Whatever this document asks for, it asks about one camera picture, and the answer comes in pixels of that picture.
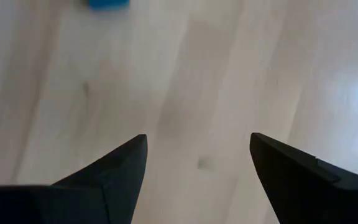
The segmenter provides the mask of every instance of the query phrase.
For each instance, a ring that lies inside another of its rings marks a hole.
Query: wooden floor
[[[261,132],[358,173],[358,1],[0,0],[0,184],[149,139],[133,223],[276,223]]]

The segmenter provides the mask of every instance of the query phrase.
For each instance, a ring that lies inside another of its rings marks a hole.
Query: blue object
[[[117,9],[129,5],[129,0],[88,0],[94,10]]]

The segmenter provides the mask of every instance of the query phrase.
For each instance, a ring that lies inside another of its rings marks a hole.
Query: blue toy
[[[100,11],[128,6],[129,0],[88,0],[88,4],[92,9]]]

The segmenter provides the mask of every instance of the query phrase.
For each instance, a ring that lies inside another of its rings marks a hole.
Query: light wood floor
[[[0,184],[52,183],[136,134],[133,223],[276,223],[261,132],[358,173],[358,1],[0,0]]]

